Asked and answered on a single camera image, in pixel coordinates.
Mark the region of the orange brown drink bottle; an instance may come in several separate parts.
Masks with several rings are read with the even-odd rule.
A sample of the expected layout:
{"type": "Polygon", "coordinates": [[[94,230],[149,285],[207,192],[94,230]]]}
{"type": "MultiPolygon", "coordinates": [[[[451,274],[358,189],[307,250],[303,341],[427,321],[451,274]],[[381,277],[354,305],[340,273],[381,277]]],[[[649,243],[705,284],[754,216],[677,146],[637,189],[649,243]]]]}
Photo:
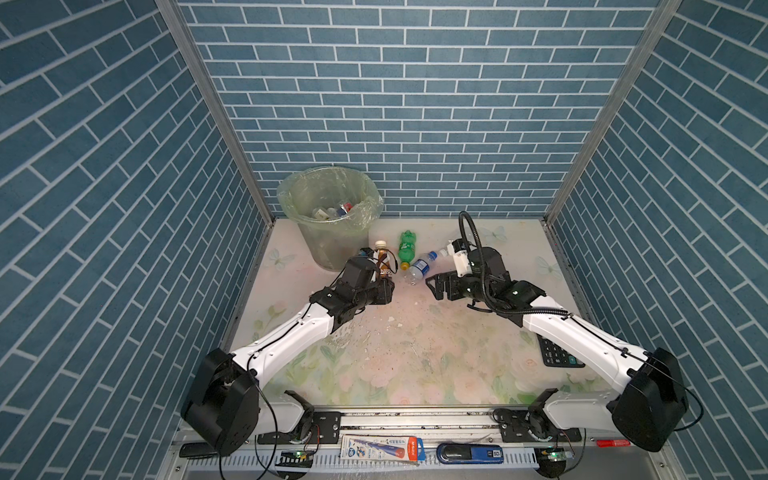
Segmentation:
{"type": "Polygon", "coordinates": [[[390,278],[392,269],[387,243],[384,240],[377,240],[374,244],[374,252],[379,275],[382,278],[390,278]]]}

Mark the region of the small blue label bottle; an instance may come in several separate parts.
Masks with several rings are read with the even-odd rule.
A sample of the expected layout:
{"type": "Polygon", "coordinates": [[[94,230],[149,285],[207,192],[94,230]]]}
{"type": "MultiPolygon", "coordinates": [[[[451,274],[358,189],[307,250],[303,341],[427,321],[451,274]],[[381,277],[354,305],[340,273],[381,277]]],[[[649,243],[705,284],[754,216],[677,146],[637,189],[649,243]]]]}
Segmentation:
{"type": "Polygon", "coordinates": [[[416,285],[426,278],[432,264],[437,260],[438,254],[429,251],[414,260],[406,271],[406,279],[410,285],[416,285]]]}

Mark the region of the blue red label bottle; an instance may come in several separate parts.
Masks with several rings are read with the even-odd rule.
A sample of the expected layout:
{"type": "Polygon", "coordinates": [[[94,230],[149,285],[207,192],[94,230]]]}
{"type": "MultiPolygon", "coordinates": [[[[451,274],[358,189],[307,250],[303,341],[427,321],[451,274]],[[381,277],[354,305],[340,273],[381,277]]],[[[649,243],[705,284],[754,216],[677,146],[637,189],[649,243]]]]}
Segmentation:
{"type": "Polygon", "coordinates": [[[351,203],[342,203],[337,206],[336,213],[339,217],[343,217],[348,215],[353,208],[354,206],[351,203]]]}

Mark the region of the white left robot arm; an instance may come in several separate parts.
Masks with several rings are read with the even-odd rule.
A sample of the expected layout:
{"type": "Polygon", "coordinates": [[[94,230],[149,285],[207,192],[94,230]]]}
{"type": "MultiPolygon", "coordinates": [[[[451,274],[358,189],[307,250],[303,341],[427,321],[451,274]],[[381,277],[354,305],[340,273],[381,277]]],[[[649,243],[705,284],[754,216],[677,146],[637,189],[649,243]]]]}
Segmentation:
{"type": "Polygon", "coordinates": [[[264,388],[288,363],[367,306],[392,301],[395,285],[381,267],[370,256],[353,256],[287,322],[233,352],[209,352],[182,403],[182,419],[221,456],[232,454],[253,435],[281,433],[305,440],[314,407],[296,393],[270,402],[264,388]]]}

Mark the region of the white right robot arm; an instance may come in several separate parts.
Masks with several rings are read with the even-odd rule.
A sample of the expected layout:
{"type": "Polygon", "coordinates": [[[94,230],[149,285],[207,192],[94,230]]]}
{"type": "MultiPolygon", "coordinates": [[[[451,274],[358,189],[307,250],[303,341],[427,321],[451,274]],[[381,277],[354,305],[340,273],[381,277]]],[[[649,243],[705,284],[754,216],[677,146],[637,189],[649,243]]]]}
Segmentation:
{"type": "Polygon", "coordinates": [[[683,418],[698,398],[685,386],[671,352],[621,340],[565,309],[542,288],[513,279],[501,254],[483,245],[470,214],[460,212],[458,222],[460,237],[448,247],[455,268],[427,278],[433,296],[466,299],[472,310],[495,314],[551,341],[609,386],[587,393],[543,391],[528,407],[532,437],[548,441],[570,429],[598,430],[658,452],[673,433],[688,429],[683,418]]]}

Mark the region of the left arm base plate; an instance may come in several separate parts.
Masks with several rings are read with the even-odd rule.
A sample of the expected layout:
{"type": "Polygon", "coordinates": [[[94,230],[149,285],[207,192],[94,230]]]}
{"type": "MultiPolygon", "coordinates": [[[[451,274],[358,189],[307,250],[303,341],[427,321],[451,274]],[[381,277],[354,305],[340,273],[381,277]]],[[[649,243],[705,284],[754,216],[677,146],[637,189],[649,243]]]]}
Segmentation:
{"type": "Polygon", "coordinates": [[[304,415],[290,432],[273,431],[257,436],[260,445],[335,445],[339,442],[342,414],[339,411],[315,411],[304,415]]]}

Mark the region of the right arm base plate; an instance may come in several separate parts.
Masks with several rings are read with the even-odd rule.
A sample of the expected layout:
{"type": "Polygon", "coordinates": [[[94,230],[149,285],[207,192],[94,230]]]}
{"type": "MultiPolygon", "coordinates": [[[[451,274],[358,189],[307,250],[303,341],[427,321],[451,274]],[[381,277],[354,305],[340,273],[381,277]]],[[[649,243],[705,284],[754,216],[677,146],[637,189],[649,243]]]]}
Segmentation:
{"type": "Polygon", "coordinates": [[[580,429],[556,430],[544,420],[536,416],[531,417],[531,412],[527,409],[496,408],[492,411],[491,418],[497,423],[505,443],[563,441],[568,444],[583,439],[580,429]]]}

